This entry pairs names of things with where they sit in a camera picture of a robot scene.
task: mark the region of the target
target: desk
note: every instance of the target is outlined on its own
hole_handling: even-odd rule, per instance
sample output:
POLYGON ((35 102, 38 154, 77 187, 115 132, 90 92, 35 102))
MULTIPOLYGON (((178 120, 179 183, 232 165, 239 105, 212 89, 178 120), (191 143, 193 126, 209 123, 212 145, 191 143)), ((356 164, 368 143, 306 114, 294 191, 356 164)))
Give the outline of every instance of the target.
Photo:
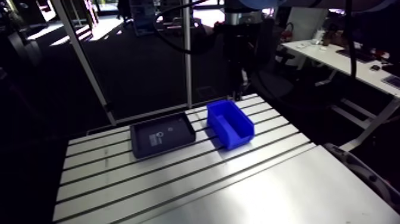
MULTIPOLYGON (((308 58, 316 60, 322 64, 325 64, 335 71, 341 71, 344 74, 350 75, 351 65, 350 59, 346 56, 336 53, 337 50, 343 49, 342 47, 336 45, 329 45, 326 50, 321 50, 320 45, 311 45, 310 41, 297 41, 291 43, 284 43, 283 46, 292 49, 308 58), (300 44, 307 45, 305 48, 298 48, 300 44)), ((299 69, 302 68, 304 61, 299 65, 299 69)), ((382 123, 384 123, 400 106, 400 89, 394 88, 384 82, 382 79, 391 76, 390 73, 383 71, 371 71, 370 67, 373 65, 381 66, 379 61, 372 61, 370 63, 361 63, 357 61, 357 80, 364 82, 386 94, 393 96, 393 100, 380 112, 375 115, 355 103, 343 99, 342 102, 347 106, 359 111, 360 113, 368 117, 367 120, 360 120, 353 116, 351 113, 337 107, 333 106, 332 109, 343 115, 350 121, 354 122, 358 126, 362 127, 364 131, 357 138, 349 141, 348 143, 341 146, 341 149, 345 151, 350 151, 359 146, 367 137, 382 123)))
POLYGON ((400 223, 371 189, 259 96, 236 105, 255 123, 256 136, 232 151, 222 150, 207 126, 205 107, 186 111, 196 142, 156 157, 134 158, 128 126, 71 140, 53 221, 400 223))

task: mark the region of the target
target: office chair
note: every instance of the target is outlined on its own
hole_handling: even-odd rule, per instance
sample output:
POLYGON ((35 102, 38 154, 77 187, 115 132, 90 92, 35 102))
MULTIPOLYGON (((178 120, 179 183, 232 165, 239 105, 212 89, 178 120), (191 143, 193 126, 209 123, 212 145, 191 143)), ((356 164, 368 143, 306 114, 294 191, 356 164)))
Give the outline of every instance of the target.
POLYGON ((276 99, 290 93, 293 84, 275 69, 275 56, 282 57, 278 67, 281 68, 294 56, 284 51, 276 51, 283 29, 274 25, 273 19, 265 19, 260 26, 255 58, 256 71, 251 74, 253 88, 264 98, 276 99))

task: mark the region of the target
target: black plastic tray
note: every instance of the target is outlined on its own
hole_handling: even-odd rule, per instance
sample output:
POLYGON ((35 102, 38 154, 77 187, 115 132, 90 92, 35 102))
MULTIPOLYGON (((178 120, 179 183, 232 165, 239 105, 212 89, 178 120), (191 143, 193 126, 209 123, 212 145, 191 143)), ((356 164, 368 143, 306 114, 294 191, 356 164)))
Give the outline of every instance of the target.
POLYGON ((136 158, 170 151, 196 140, 196 132, 185 113, 130 126, 136 158))

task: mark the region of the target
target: blue storage bin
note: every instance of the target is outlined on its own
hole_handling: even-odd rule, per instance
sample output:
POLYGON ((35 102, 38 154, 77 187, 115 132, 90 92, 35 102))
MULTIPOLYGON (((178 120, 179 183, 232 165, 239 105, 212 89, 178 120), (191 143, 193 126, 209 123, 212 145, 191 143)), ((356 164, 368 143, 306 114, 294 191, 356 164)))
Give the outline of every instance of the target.
POLYGON ((207 104, 207 123, 228 150, 248 143, 254 137, 254 124, 233 101, 207 104))

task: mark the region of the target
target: aluminum table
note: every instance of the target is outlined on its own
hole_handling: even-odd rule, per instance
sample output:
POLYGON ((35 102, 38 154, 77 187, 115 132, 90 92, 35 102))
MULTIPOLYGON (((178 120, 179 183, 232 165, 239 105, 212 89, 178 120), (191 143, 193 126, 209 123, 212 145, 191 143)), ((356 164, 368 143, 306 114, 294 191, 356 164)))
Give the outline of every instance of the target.
POLYGON ((363 223, 400 223, 383 200, 259 96, 236 104, 255 123, 256 136, 232 151, 207 127, 205 107, 186 111, 196 142, 151 158, 134 158, 128 126, 71 140, 53 221, 264 223, 281 216, 280 223, 323 223, 319 218, 341 216, 333 223, 365 215, 370 221, 363 223))

